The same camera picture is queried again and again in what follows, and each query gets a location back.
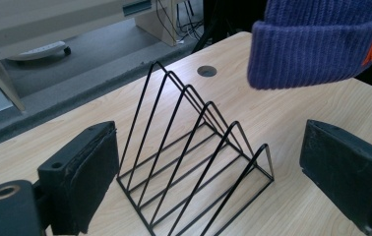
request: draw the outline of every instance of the round metal hole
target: round metal hole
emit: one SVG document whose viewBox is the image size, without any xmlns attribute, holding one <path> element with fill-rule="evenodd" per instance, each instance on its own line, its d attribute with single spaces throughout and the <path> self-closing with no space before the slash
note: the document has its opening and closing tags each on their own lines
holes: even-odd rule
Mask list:
<svg viewBox="0 0 372 236">
<path fill-rule="evenodd" d="M 18 185 L 9 185 L 0 188 L 0 200 L 7 199 L 15 195 L 16 193 L 18 193 L 18 191 L 20 191 L 20 189 L 21 188 Z"/>
<path fill-rule="evenodd" d="M 51 165 L 51 167 L 53 167 L 54 169 L 58 169 L 58 168 L 60 168 L 62 165 L 63 165 L 63 164 L 60 163 L 60 162 L 55 162 L 55 163 L 53 163 L 53 164 Z"/>
<path fill-rule="evenodd" d="M 198 68 L 198 74 L 202 77 L 212 77 L 217 74 L 217 69 L 212 66 L 201 66 Z"/>
</svg>

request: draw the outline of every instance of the light wood tabletop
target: light wood tabletop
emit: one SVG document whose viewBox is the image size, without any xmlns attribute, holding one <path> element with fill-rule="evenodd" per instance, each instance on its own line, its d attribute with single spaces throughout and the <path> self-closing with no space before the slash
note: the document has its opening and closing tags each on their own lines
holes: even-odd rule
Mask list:
<svg viewBox="0 0 372 236">
<path fill-rule="evenodd" d="M 350 79 L 308 88 L 250 88 L 246 77 L 250 44 L 251 34 L 242 32 L 167 66 L 204 101 L 213 101 L 227 123 L 239 121 L 252 148 L 270 146 L 275 182 L 222 234 L 363 235 L 302 173 L 299 155 L 307 119 L 341 127 L 372 144 L 372 87 Z M 217 74 L 198 75 L 203 65 L 215 67 Z M 162 77 L 162 72 L 154 72 L 154 77 Z M 139 79 L 0 144 L 0 184 L 17 179 L 34 182 L 42 162 L 88 126 L 103 121 L 115 121 L 121 155 L 144 81 Z M 163 103 L 177 99 L 177 95 L 170 99 L 172 92 L 164 92 L 168 99 Z M 187 113 L 184 119 L 188 123 Z M 114 181 L 93 217 L 89 235 L 148 234 Z"/>
</svg>

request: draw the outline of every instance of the black wire rack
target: black wire rack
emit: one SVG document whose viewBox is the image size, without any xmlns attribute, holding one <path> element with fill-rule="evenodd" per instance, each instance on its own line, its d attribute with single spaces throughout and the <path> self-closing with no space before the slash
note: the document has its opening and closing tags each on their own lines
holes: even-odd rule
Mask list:
<svg viewBox="0 0 372 236">
<path fill-rule="evenodd" d="M 151 235 L 218 235 L 273 181 L 267 144 L 254 152 L 239 122 L 152 64 L 117 175 Z"/>
</svg>

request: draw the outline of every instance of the blue knitted hat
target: blue knitted hat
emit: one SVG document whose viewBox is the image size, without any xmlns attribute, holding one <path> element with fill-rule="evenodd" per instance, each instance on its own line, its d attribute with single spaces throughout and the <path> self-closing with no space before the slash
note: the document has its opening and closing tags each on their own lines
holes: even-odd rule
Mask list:
<svg viewBox="0 0 372 236">
<path fill-rule="evenodd" d="M 372 64 L 372 0 L 269 0 L 253 25 L 248 81 L 284 89 L 357 76 Z"/>
</svg>

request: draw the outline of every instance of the gray floor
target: gray floor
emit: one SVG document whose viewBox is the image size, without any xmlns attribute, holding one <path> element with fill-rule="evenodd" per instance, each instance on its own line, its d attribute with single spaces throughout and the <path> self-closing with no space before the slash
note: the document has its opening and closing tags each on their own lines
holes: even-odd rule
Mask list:
<svg viewBox="0 0 372 236">
<path fill-rule="evenodd" d="M 185 7 L 179 6 L 180 23 L 186 24 Z M 202 3 L 192 1 L 192 7 L 192 21 L 200 21 Z M 139 79 L 155 60 L 168 65 L 189 55 L 197 42 L 187 35 L 184 43 L 168 46 L 136 27 L 134 20 L 64 41 L 72 49 L 69 56 L 58 53 L 24 65 L 2 61 L 26 110 L 0 112 L 0 143 Z"/>
</svg>

